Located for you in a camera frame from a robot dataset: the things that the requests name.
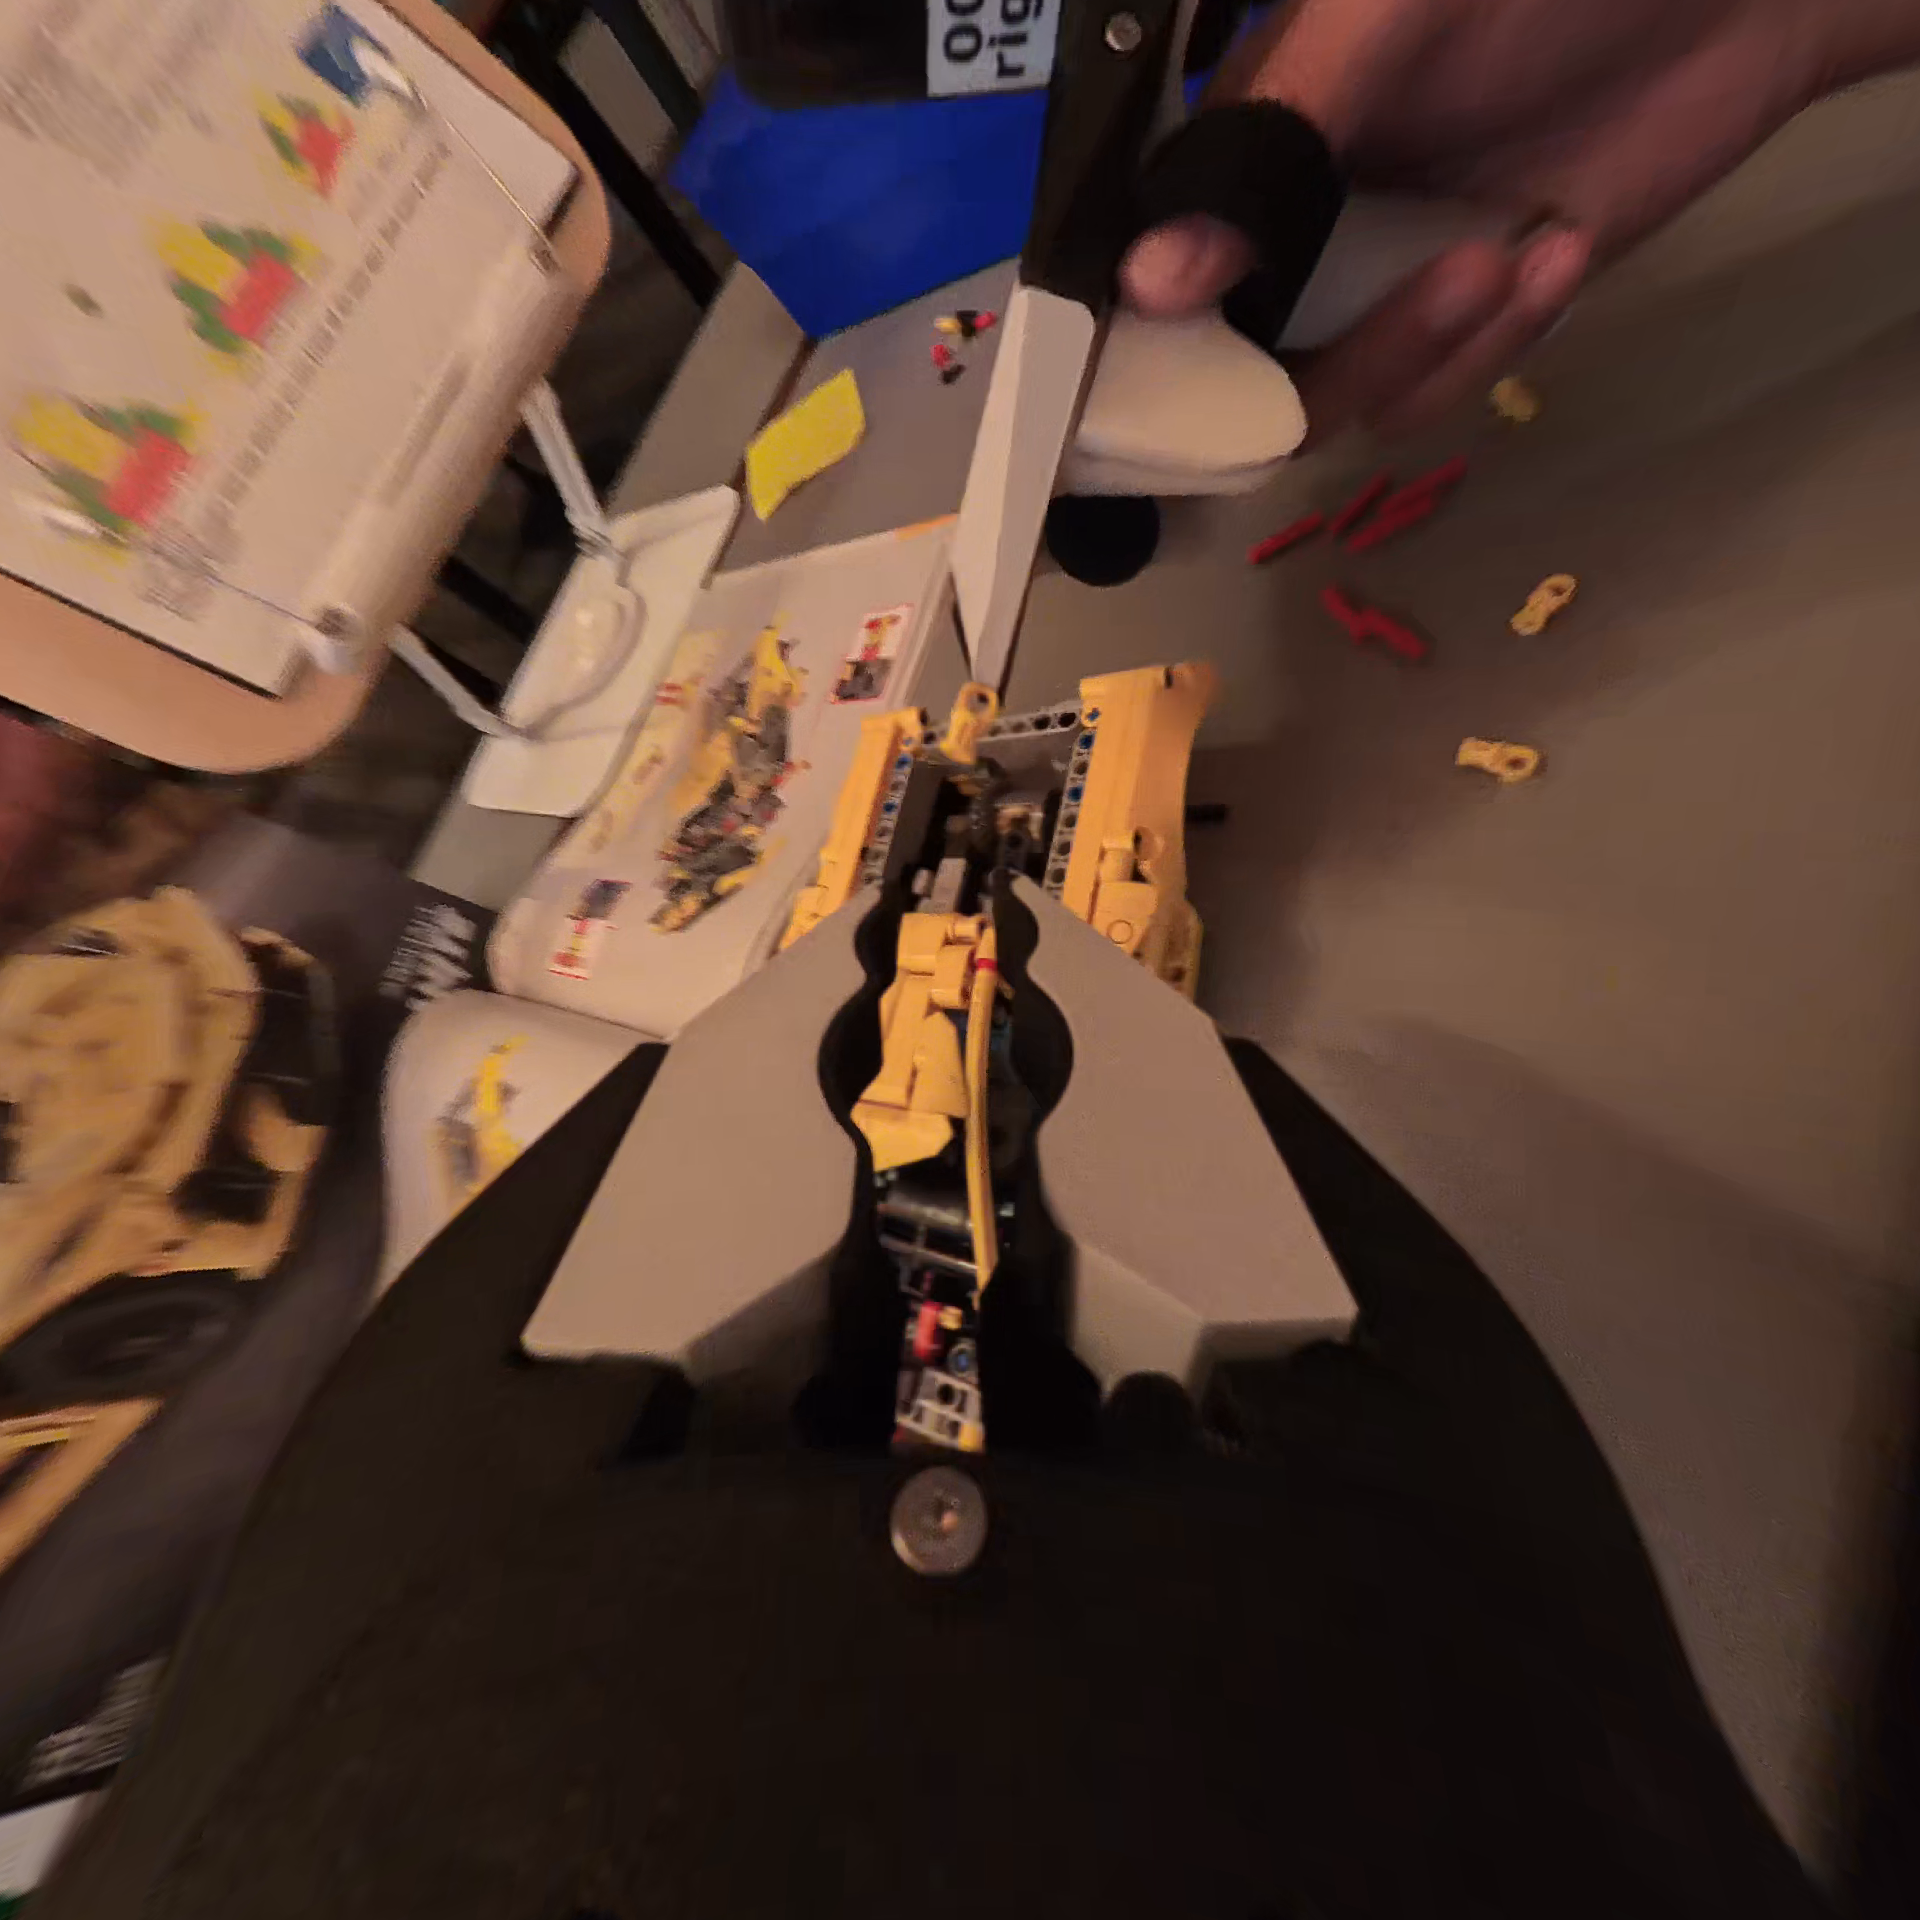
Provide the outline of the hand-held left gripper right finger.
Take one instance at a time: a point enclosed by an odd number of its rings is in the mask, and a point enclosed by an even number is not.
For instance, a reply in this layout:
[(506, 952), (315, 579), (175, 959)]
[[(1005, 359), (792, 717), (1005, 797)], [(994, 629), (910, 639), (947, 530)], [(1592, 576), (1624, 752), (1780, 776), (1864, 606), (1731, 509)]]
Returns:
[(1026, 877), (994, 904), (1024, 1112), (981, 1294), (989, 1452), (1087, 1452), (1130, 1379), (1212, 1379), (1356, 1331), (1353, 1284), (1217, 1026)]

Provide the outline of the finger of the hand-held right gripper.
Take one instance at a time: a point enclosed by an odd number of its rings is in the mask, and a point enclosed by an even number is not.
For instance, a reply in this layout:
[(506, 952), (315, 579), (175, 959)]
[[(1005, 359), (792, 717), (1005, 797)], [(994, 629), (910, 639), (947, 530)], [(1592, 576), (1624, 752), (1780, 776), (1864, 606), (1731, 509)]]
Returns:
[(1047, 511), (1086, 410), (1105, 325), (1016, 283), (952, 528), (952, 602), (970, 679), (1012, 675)]

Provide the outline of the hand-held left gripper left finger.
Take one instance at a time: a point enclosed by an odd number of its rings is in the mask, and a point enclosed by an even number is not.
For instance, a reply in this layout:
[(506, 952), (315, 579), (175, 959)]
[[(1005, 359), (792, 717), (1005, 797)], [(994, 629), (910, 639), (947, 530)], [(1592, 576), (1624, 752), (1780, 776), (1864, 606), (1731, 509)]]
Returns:
[(685, 1026), (563, 1245), (522, 1345), (636, 1364), (615, 1452), (891, 1443), (899, 1308), (821, 1069), (887, 904), (860, 889)]

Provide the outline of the yellow brick toy car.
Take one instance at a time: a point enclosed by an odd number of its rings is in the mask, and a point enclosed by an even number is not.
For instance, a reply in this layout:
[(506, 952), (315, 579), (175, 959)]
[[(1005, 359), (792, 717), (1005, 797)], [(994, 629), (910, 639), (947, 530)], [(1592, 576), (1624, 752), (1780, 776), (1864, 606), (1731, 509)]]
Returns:
[(1016, 883), (1190, 997), (1188, 763), (1211, 701), (1212, 670), (1177, 663), (1086, 679), (1036, 713), (967, 684), (944, 720), (860, 723), (782, 939), (876, 886), (877, 918), (857, 912), (866, 978), (821, 1052), (862, 1183), (809, 1396), (877, 1435), (889, 1352), (887, 1443), (905, 1458), (1071, 1442), (1090, 1423), (1090, 1367), (1069, 1355), (1077, 1259), (1039, 1154), (1081, 1047), (1031, 979), (1039, 914)]

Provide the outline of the person's right hand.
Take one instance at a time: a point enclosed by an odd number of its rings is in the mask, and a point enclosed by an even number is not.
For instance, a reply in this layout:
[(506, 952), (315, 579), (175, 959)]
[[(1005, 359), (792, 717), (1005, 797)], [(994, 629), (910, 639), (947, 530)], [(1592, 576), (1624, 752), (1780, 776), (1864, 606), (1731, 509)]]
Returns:
[(1326, 152), (1358, 190), (1471, 203), (1468, 233), (1293, 381), (1309, 440), (1408, 434), (1515, 373), (1584, 285), (1804, 110), (1916, 66), (1914, 3), (1282, 4), (1155, 164), (1165, 207), (1119, 269), (1127, 304), (1214, 307), (1259, 267)]

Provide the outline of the yellow paper note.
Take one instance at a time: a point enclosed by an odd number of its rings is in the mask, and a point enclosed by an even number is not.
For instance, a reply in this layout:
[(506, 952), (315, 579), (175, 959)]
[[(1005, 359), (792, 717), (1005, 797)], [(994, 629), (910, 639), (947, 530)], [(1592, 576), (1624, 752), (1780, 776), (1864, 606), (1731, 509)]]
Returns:
[(744, 447), (743, 482), (759, 523), (802, 485), (845, 462), (866, 438), (866, 405), (850, 368), (791, 404)]

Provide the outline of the blue plastic bin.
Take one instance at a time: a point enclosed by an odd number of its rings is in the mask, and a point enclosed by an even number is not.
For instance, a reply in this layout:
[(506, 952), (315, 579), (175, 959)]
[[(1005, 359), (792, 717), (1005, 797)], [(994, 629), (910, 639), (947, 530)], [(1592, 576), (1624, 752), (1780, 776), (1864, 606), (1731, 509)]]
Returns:
[(1047, 97), (769, 109), (721, 66), (671, 185), (807, 336), (1020, 254)]

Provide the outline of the open instruction booklet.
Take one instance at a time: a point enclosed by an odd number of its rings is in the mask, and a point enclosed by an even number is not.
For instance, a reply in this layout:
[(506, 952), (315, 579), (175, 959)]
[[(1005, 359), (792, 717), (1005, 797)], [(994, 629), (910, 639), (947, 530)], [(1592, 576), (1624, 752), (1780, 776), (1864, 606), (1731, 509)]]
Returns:
[(642, 1042), (781, 945), (867, 717), (951, 636), (952, 518), (712, 579), (601, 797), (500, 914), (486, 984), (399, 1030), (382, 1087), (391, 1284)]

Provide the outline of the instruction sheet on stand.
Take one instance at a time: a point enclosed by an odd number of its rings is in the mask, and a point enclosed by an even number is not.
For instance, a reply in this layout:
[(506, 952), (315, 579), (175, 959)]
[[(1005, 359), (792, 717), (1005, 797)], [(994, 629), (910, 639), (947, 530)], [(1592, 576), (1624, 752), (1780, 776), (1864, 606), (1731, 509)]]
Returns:
[(551, 388), (551, 368), (605, 270), (617, 203), (696, 304), (718, 275), (658, 182), (563, 64), (588, 4), (387, 4), (578, 169), (549, 235), (560, 294), (507, 400), (438, 496), (418, 558), (370, 616), (344, 672), (317, 672), (286, 698), (227, 684), (37, 588), (4, 584), (4, 708), (134, 760), (239, 776), (300, 763), (361, 711), (403, 660), (481, 736), (533, 756), (598, 742), (644, 698), (642, 647), (669, 641), (698, 580), (669, 561), (680, 598), (641, 584), (642, 539), (612, 523)]

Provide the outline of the toy car set box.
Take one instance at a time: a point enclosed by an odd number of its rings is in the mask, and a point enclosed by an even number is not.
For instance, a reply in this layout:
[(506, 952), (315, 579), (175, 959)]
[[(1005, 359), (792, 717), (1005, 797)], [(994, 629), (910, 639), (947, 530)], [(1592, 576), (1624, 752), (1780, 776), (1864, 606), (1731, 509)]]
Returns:
[(124, 1762), (369, 1311), (381, 1091), (494, 916), (4, 713), (4, 1854)]

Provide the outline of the printed instruction sheet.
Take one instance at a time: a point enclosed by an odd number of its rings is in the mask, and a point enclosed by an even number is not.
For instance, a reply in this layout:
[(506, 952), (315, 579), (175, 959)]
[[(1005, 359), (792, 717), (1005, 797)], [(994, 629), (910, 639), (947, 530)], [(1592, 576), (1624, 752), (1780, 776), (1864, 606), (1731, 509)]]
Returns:
[(578, 169), (387, 4), (4, 4), (4, 582), (344, 672), (560, 294)]

